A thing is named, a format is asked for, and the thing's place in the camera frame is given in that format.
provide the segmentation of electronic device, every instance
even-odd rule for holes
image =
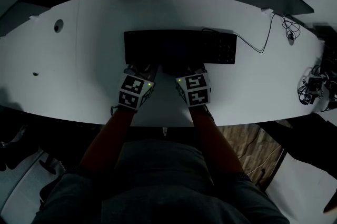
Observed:
[[[211,31],[149,30],[124,32],[125,61],[180,65],[234,64],[236,35]]]

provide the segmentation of wooden floor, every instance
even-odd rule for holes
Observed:
[[[279,122],[290,126],[285,120]],[[239,156],[244,171],[254,183],[258,181],[262,169],[265,169],[266,173],[261,180],[263,184],[272,174],[283,151],[282,147],[256,124],[220,126],[219,129]]]

